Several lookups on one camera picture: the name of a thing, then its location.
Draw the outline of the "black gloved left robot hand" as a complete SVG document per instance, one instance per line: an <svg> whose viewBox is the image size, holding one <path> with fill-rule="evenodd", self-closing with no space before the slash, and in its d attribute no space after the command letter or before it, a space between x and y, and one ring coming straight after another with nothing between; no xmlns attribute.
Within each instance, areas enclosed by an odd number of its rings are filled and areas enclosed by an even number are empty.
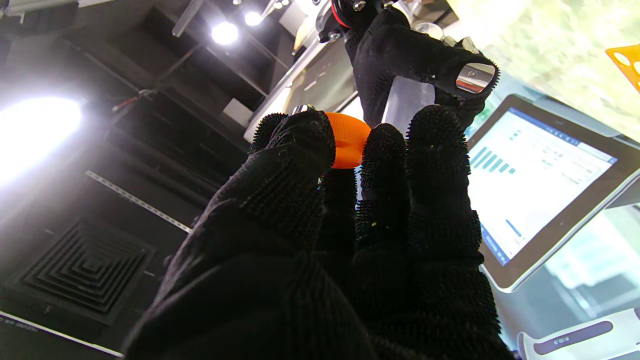
<svg viewBox="0 0 640 360"><path fill-rule="evenodd" d="M329 117L266 116L130 333L126 360L512 360L441 105L369 134L362 200L330 173Z"/></svg>

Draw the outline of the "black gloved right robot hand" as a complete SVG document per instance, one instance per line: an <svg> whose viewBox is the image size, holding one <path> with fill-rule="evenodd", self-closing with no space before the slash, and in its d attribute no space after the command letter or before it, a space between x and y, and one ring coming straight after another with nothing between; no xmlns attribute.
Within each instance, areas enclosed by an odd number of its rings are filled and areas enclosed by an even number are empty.
<svg viewBox="0 0 640 360"><path fill-rule="evenodd" d="M434 89L435 105L453 112L464 129L485 109L499 82L498 66L478 50L470 38L453 44L410 27L405 14L395 7L377 13L364 9L348 29L345 50L352 65L363 120L371 128L383 121L386 104L396 78ZM457 78L470 63L494 70L487 86L472 93L457 86Z"/></svg>

